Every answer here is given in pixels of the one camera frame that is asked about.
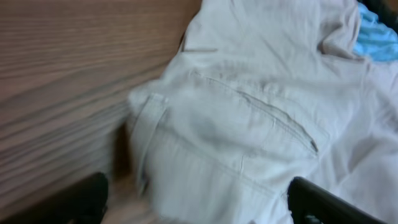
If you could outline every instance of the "blue fabric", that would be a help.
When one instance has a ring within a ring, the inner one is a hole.
[[[393,29],[379,22],[379,16],[359,3],[361,27],[354,52],[368,55],[374,61],[386,62],[398,59],[398,35]]]

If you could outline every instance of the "cloth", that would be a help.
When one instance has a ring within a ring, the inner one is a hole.
[[[352,0],[204,0],[162,77],[128,99],[154,210],[292,223],[300,175],[398,223],[398,64],[352,53],[359,23]]]
[[[361,27],[354,52],[368,55],[375,61],[386,62],[398,59],[398,35],[379,22],[379,16],[358,3]]]

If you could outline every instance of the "white garment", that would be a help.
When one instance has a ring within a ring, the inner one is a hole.
[[[204,0],[160,80],[131,92],[150,200],[189,223],[292,223],[303,176],[398,223],[398,64],[351,53],[354,0]]]

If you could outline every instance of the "brown wooden floor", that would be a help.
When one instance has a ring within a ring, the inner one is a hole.
[[[126,96],[175,55],[199,0],[0,1],[0,220],[95,171],[105,223],[154,215],[130,181]]]

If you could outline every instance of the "wood grain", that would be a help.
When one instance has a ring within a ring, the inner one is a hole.
[[[162,73],[199,7],[0,1],[0,220],[95,171],[113,182],[105,223],[153,220],[133,194],[126,96]]]

